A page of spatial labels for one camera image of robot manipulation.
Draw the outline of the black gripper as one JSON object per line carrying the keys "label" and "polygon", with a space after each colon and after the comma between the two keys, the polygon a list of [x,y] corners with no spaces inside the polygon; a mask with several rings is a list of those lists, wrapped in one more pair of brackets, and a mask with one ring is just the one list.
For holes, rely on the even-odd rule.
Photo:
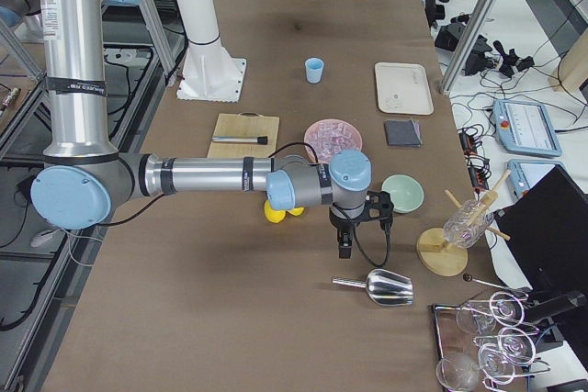
{"label": "black gripper", "polygon": [[386,235],[390,235],[393,223],[394,205],[386,191],[368,190],[365,201],[358,209],[342,208],[337,204],[330,206],[330,221],[337,228],[338,257],[348,259],[352,256],[354,234],[353,227],[362,222],[378,221]]}

